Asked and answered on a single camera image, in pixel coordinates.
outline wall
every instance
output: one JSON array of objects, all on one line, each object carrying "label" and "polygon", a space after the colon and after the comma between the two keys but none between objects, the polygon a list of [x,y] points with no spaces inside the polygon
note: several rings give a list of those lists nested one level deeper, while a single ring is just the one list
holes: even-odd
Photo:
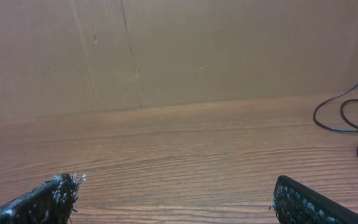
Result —
[{"label": "wall", "polygon": [[0,0],[0,120],[356,80],[358,0]]}]

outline wooden tabletop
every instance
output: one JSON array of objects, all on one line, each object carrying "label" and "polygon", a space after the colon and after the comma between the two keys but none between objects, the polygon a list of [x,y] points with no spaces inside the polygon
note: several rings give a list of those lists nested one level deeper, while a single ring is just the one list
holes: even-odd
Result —
[{"label": "wooden tabletop", "polygon": [[[358,134],[312,120],[332,95],[0,121],[0,205],[54,174],[86,174],[73,223],[278,223],[287,175],[358,213]],[[339,104],[318,118],[346,127]],[[358,124],[358,103],[346,113]]]}]

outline beige wall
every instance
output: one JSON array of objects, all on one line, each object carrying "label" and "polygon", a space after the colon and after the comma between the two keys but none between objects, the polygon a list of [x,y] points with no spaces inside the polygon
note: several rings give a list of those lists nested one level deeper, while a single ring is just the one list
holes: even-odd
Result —
[{"label": "beige wall", "polygon": [[0,119],[356,80],[358,0],[0,0]]}]

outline wooden table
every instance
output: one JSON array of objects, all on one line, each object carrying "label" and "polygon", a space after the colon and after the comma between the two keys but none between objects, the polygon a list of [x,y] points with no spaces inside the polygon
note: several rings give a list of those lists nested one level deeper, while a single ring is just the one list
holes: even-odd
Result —
[{"label": "wooden table", "polygon": [[[278,223],[268,208],[287,175],[358,213],[358,134],[311,117],[332,95],[0,122],[0,205],[77,172],[73,223]],[[343,100],[318,118],[346,127]],[[346,113],[358,124],[357,103]]]}]

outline wood grain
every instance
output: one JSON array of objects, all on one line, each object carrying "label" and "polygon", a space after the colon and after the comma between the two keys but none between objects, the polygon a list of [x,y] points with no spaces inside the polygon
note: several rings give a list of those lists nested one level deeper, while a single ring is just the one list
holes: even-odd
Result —
[{"label": "wood grain", "polygon": [[[77,172],[88,178],[74,223],[277,223],[268,208],[288,175],[358,213],[358,135],[311,119],[330,96],[0,122],[0,205]],[[346,127],[341,101],[319,119]],[[357,103],[346,113],[358,124]]]}]

